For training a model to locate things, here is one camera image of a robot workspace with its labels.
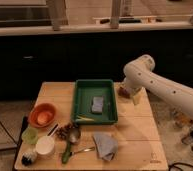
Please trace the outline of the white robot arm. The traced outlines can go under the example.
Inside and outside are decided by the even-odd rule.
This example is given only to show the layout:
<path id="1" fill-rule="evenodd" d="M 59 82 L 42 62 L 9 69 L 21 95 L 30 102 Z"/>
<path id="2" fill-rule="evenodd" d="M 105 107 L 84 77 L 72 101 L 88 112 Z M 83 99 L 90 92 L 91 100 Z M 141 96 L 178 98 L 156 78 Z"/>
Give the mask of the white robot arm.
<path id="1" fill-rule="evenodd" d="M 155 74 L 154 68 L 155 61 L 147 54 L 127 63 L 123 69 L 126 92 L 136 94 L 144 87 L 193 120 L 193 88 Z"/>

